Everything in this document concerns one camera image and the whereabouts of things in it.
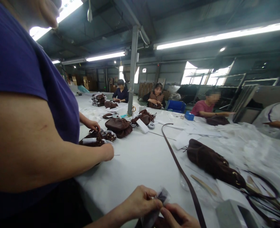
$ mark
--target brown leather strap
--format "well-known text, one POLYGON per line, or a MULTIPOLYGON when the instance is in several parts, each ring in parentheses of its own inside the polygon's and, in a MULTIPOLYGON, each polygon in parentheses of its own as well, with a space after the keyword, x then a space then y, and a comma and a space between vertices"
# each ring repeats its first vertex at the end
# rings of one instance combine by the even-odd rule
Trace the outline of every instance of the brown leather strap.
POLYGON ((172 147, 171 147, 171 145, 169 144, 169 142, 168 142, 168 140, 167 140, 167 138, 166 138, 166 136, 165 136, 165 134, 164 134, 164 132, 163 132, 163 127, 162 127, 162 133, 163 133, 163 136, 164 136, 164 138, 165 138, 165 141, 166 141, 166 143, 167 143, 167 145, 168 145, 168 147, 169 147, 169 150, 171 151, 171 154, 172 154, 172 156, 173 156, 173 158, 174 158, 174 160, 175 160, 176 165, 178 166, 178 169, 179 169, 180 173, 181 173, 182 176, 184 177, 184 179, 185 179, 185 181, 186 181, 186 183, 187 183, 187 185, 188 185, 188 187, 189 187, 189 189, 190 189, 190 193, 191 193, 191 196, 192 196, 192 198, 193 198, 193 202, 194 202, 194 205, 195 205, 195 209, 196 209, 196 212, 197 212, 197 216, 198 216, 198 219, 199 219, 200 226, 201 226, 201 228, 206 228, 204 216, 203 216, 203 213, 202 213, 202 210, 201 210, 201 206, 200 206, 198 197, 197 197, 197 195, 196 195, 196 192, 195 192, 193 186, 191 185, 191 182, 190 182, 190 180, 188 179, 187 175, 185 174, 185 172, 183 171, 182 167, 180 166, 180 164, 179 164, 179 162, 178 162, 178 159, 177 159, 177 157, 175 156, 175 153, 174 153, 174 151, 172 150, 172 147))

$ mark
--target hand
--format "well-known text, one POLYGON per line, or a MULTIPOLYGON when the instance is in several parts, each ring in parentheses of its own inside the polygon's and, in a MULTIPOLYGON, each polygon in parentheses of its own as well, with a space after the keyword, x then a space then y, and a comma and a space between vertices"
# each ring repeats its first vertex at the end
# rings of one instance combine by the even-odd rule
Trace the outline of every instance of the hand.
POLYGON ((115 151, 113 146, 110 143, 106 143, 100 147, 102 153, 104 154, 104 161, 110 161, 114 158, 115 151))
POLYGON ((161 208, 161 214, 164 218, 158 218, 155 223, 156 228, 200 228, 198 220, 186 213, 178 204, 166 204, 161 208))
POLYGON ((230 114, 235 114, 235 112, 220 112, 221 116, 229 117, 230 114))
POLYGON ((138 186, 119 206, 122 215, 125 216, 125 221, 143 217, 153 210, 160 210, 162 202, 157 198, 151 198, 156 195, 157 193, 155 190, 147 188, 143 185, 138 186))
POLYGON ((96 121, 92 121, 92 120, 87 120, 84 125, 89 128, 92 129, 94 131, 101 131, 100 125, 96 122, 96 121))
POLYGON ((154 99, 149 99, 148 101, 151 102, 151 103, 153 103, 153 104, 155 104, 155 105, 158 103, 158 102, 157 102, 156 100, 154 100, 154 99))

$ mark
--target small blue box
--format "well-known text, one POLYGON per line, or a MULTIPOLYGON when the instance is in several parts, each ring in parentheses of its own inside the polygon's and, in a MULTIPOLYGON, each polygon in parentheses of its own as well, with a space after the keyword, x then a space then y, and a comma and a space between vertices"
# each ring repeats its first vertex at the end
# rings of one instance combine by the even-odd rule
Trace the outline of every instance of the small blue box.
POLYGON ((190 121, 194 121, 195 115, 191 114, 189 111, 187 111, 184 115, 185 119, 190 120, 190 121))

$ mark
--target dark blue shirt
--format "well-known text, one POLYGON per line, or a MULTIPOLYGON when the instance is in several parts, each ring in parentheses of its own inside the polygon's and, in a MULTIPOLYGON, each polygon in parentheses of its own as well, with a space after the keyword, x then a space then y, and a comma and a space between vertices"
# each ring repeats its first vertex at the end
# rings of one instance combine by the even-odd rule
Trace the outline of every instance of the dark blue shirt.
POLYGON ((118 96, 118 99, 123 100, 125 99, 125 103, 128 103, 128 89, 126 87, 124 87, 123 91, 121 92, 120 88, 117 88, 117 90, 115 91, 115 93, 112 95, 112 98, 115 98, 118 96))
MULTIPOLYGON (((61 138, 78 143, 79 111, 73 93, 43 49, 1 4, 0 91, 31 94, 46 100, 61 138)), ((0 192, 0 219, 32 206, 57 185, 17 194, 0 192)))

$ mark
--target person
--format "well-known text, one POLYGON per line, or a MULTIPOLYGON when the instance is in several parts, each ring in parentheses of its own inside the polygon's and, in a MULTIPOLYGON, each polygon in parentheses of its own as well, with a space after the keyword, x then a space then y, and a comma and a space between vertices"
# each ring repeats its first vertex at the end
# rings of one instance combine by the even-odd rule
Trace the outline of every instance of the person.
POLYGON ((253 124, 257 128, 266 126, 280 128, 280 103, 272 104, 263 109, 253 124))
POLYGON ((225 116, 228 117, 229 114, 233 114, 233 112, 213 112, 215 104, 220 100, 221 93, 217 89, 207 90, 205 93, 205 100, 197 101, 193 109, 191 110, 191 114, 194 114, 198 117, 212 117, 212 116, 225 116))
POLYGON ((164 99, 164 94, 162 93, 163 86, 161 83, 157 83, 154 91, 146 94, 143 97, 143 101, 147 102, 147 107, 153 108, 154 105, 160 104, 165 108, 166 103, 164 99))
POLYGON ((128 103, 128 89, 126 86, 124 86, 125 82, 123 79, 118 80, 118 87, 115 93, 112 95, 112 98, 114 100, 118 100, 120 102, 128 103))
POLYGON ((73 177, 114 157, 111 144, 78 144, 67 83, 29 35, 56 28, 61 0, 0 0, 0 227, 83 227, 91 219, 73 177))
POLYGON ((163 207, 160 200, 152 199, 156 194, 153 189, 143 185, 138 186, 123 203, 84 228, 119 228, 127 221, 141 218, 154 210, 160 210, 164 217, 157 219, 155 228, 200 228, 198 220, 190 216, 178 204, 168 203, 163 207))

